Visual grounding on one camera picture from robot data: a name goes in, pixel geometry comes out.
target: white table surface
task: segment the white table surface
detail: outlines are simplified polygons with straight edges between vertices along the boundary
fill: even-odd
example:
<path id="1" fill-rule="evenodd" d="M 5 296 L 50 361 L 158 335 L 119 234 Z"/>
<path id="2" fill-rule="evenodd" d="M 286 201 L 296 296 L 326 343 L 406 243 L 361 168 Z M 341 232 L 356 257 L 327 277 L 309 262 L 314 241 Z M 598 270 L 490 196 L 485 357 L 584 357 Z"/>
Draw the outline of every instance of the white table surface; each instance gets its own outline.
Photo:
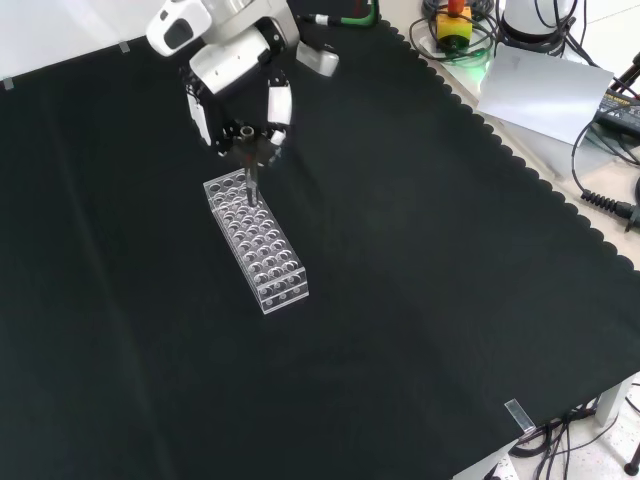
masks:
<path id="1" fill-rule="evenodd" d="M 596 63 L 620 75 L 631 65 L 633 57 L 640 50 L 640 42 L 637 40 L 640 37 L 633 28 L 640 23 L 640 8 L 633 8 L 640 5 L 640 0 L 591 0 L 590 4 L 593 4 L 593 7 L 589 9 L 590 24 L 584 43 L 585 49 Z M 380 10 L 383 19 L 397 28 L 407 39 L 409 25 L 422 17 L 421 0 L 380 0 Z M 615 15 L 624 10 L 624 14 Z M 580 28 L 577 24 L 576 31 L 580 32 Z M 476 107 L 480 82 L 484 76 L 482 67 L 479 70 L 455 66 L 445 68 L 433 61 L 430 61 L 429 65 L 436 69 L 464 103 Z M 569 145 L 515 125 L 505 126 L 497 119 L 487 118 L 486 115 L 485 118 L 515 155 L 524 158 L 529 167 L 537 170 L 542 179 L 551 183 L 554 190 L 562 193 L 568 202 L 578 208 L 581 215 L 591 221 L 593 228 L 602 232 L 605 241 L 612 243 L 621 255 L 634 263 L 636 269 L 640 269 L 640 233 L 625 234 L 625 223 L 622 220 L 585 204 L 580 199 L 580 190 L 573 180 L 559 177 L 556 171 L 548 167 L 548 163 L 552 162 L 566 162 L 570 165 Z M 633 191 L 640 176 L 640 169 L 629 167 L 622 161 L 614 160 L 612 155 L 598 150 L 584 142 L 576 155 L 578 164 L 584 162 L 585 157 L 593 161 L 594 157 L 590 157 L 590 154 L 606 160 L 604 166 L 588 174 L 581 174 L 582 183 L 599 194 L 635 203 Z"/>

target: black fabric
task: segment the black fabric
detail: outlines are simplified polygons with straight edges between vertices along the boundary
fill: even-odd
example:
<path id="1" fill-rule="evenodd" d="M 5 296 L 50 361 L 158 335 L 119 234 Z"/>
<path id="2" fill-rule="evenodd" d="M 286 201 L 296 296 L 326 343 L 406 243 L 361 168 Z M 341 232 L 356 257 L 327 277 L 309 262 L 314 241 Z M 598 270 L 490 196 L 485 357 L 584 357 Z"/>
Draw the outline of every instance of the black fabric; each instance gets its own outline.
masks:
<path id="1" fill-rule="evenodd" d="M 262 192 L 310 297 L 267 317 L 202 191 L 236 167 L 187 121 L 192 52 L 0 95 L 3 479 L 446 479 L 521 434 L 506 401 L 540 424 L 640 370 L 629 263 L 388 26 L 327 39 L 331 80 L 279 62 Z M 264 119 L 262 80 L 230 110 Z"/>

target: floor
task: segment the floor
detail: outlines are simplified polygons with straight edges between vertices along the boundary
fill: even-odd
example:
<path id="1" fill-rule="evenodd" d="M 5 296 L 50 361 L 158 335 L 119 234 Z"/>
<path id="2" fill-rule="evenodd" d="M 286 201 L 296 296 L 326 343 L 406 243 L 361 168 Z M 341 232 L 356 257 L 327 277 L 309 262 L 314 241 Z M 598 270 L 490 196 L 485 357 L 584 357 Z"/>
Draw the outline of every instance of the floor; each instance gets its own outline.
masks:
<path id="1" fill-rule="evenodd" d="M 632 387 L 628 398 L 640 407 L 640 387 Z M 596 428 L 593 419 L 571 424 L 571 447 L 583 445 L 595 438 L 602 429 Z M 560 446 L 566 448 L 566 436 Z M 626 402 L 620 410 L 616 424 L 593 444 L 571 452 L 568 478 L 576 480 L 625 480 L 629 479 L 622 467 L 633 457 L 640 443 L 640 414 Z M 532 480 L 541 457 L 532 459 L 504 458 L 496 471 L 501 480 Z M 565 459 L 558 457 L 551 471 L 551 480 L 562 480 Z"/>

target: table leg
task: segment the table leg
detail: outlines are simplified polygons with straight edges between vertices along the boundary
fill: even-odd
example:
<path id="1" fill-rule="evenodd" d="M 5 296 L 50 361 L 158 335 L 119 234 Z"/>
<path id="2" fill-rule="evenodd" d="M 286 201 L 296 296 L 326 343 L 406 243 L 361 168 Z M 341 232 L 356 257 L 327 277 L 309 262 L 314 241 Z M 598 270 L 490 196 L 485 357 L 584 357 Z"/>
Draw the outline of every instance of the table leg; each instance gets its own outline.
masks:
<path id="1" fill-rule="evenodd" d="M 634 377 L 627 378 L 624 382 L 610 388 L 600 396 L 600 402 L 598 402 L 598 409 L 596 410 L 596 422 L 598 425 L 608 427 L 615 420 L 622 402 L 624 402 L 624 397 L 629 393 Z"/>
<path id="2" fill-rule="evenodd" d="M 510 444 L 505 445 L 497 452 L 492 453 L 475 465 L 472 465 L 463 472 L 460 472 L 458 475 L 453 477 L 453 480 L 482 480 L 485 478 L 487 473 L 489 473 L 491 469 L 495 467 L 507 453 L 509 453 L 509 450 L 511 450 L 516 443 L 518 443 L 518 440 L 514 440 Z"/>

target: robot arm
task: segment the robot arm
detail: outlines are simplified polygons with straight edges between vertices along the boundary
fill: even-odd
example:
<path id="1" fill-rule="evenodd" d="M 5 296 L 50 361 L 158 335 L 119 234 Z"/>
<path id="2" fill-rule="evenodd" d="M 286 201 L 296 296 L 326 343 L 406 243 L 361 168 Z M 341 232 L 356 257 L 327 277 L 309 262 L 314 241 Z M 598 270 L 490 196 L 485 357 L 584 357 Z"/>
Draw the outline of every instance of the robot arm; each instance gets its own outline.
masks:
<path id="1" fill-rule="evenodd" d="M 246 75 L 258 71 L 273 57 L 295 46 L 300 34 L 286 0 L 169 0 L 147 28 L 152 47 L 170 56 L 202 37 L 202 48 L 189 62 L 186 89 L 191 117 L 207 145 L 216 143 L 221 156 L 239 138 L 242 123 L 227 122 L 212 135 L 203 98 L 215 98 Z M 267 128 L 254 128 L 277 148 L 291 122 L 292 96 L 282 72 L 269 78 Z"/>

